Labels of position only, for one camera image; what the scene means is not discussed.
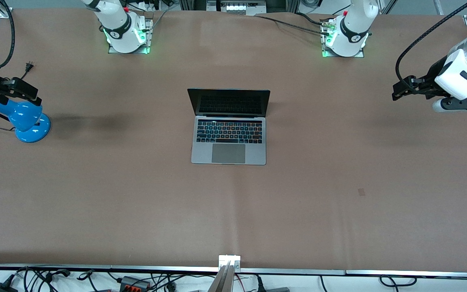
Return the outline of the aluminium profile bar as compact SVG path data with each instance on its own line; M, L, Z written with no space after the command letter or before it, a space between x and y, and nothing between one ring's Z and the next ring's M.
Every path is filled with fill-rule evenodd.
M240 272L240 255L219 255L219 270L207 292L233 292L233 283Z

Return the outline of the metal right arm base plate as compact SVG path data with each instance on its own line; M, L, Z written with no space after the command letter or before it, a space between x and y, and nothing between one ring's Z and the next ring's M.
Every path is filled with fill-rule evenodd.
M147 55L150 53L152 43L152 19L138 16L131 20L130 25L124 26L119 31L103 29L106 41L109 44L107 50L111 55Z

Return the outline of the blue desk lamp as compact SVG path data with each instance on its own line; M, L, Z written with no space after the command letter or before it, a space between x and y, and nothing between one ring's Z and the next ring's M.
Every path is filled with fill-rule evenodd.
M29 101L9 99L5 105L0 103L0 118L10 122L17 139L26 144L44 139L51 129L50 118L43 113L43 107Z

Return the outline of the metal table edge rail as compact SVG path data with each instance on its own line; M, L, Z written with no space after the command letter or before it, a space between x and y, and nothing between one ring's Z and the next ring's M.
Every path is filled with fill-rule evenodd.
M217 273L217 267L205 266L126 266L126 265L80 265L80 264L0 264L0 270L16 271L20 268L36 268L39 270L57 270L66 268L71 271L87 271L93 269L100 272L115 273ZM239 268L236 273L241 274L290 274L290 275L327 275L327 276L355 276L374 277L382 274L392 277L424 277L424 278L464 278L467 272L440 271L392 271L392 270L332 270L332 269L288 269L288 268Z

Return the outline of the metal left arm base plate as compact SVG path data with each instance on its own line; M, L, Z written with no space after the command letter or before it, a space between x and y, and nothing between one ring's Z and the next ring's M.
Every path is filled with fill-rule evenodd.
M344 24L344 15L338 15L324 23L322 32L322 52L324 57L362 57L362 49L369 37L369 31L356 33L350 31Z

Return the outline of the grey electronics box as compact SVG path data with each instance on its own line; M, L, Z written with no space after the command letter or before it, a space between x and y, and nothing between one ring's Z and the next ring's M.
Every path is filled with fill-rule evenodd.
M206 0L206 11L258 15L267 13L267 6L266 0Z

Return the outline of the black orange connector box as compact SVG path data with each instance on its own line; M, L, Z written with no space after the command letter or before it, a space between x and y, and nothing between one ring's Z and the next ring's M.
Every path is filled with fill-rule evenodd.
M148 292L151 287L150 282L134 277L122 277L118 279L118 282L120 283L119 292Z

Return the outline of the grey laptop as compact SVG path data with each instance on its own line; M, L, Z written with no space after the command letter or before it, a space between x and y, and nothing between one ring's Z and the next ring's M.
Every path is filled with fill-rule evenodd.
M270 90L190 88L193 164L266 164Z

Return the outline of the brown table cover sheet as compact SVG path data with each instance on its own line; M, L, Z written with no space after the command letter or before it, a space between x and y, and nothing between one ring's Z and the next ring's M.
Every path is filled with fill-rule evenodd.
M33 61L52 128L0 131L0 263L467 272L467 112L391 98L438 17L381 15L346 59L244 15L168 12L148 55L83 8L13 15L0 74ZM266 165L193 164L189 88L270 90Z

